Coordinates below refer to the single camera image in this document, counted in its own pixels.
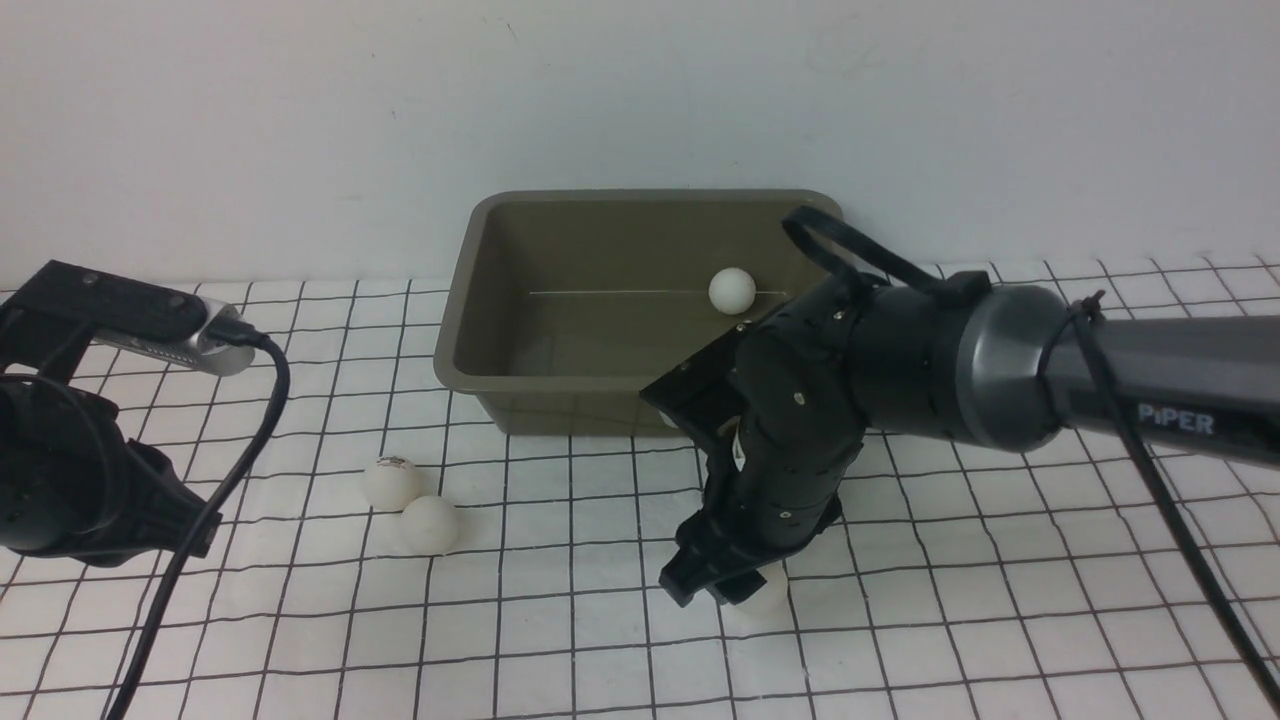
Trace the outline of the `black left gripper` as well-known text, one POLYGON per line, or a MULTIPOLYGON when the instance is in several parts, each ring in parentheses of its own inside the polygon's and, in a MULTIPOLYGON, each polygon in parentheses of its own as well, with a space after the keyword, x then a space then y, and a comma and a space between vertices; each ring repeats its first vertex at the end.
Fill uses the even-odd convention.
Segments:
POLYGON ((119 568, 150 551, 177 551, 206 501, 177 478, 164 452, 122 434, 115 404, 78 389, 72 395, 74 423, 59 452, 74 464, 56 478, 79 518, 41 557, 119 568))

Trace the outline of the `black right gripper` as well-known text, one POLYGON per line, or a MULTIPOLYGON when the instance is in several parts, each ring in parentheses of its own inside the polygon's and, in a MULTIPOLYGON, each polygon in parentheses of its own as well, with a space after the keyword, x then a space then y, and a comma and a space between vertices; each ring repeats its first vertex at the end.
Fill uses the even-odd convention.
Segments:
POLYGON ((659 587, 681 607, 701 592, 721 605, 762 592, 763 568, 808 547, 837 515, 838 487, 865 433, 859 415, 768 421, 756 411, 731 436, 713 433, 699 445, 709 471, 703 506, 659 587))

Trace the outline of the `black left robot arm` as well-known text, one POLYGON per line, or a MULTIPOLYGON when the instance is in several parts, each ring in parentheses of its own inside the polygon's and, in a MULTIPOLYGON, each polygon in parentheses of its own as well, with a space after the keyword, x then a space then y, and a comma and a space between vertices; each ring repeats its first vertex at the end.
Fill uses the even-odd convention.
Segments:
POLYGON ((3 379, 3 547, 93 568, 179 548, 206 502, 164 452, 125 438, 118 414, 60 383, 3 379))

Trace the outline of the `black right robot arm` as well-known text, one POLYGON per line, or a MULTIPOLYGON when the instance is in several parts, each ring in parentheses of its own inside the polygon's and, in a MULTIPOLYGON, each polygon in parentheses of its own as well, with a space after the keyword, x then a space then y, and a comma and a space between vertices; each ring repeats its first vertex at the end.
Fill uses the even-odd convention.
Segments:
POLYGON ((872 429, 1027 454, 1121 415, 1146 442, 1275 468, 1277 319, 1108 322, 974 272, 924 290, 831 278, 641 396, 708 461, 660 585, 741 603, 840 518, 872 429))

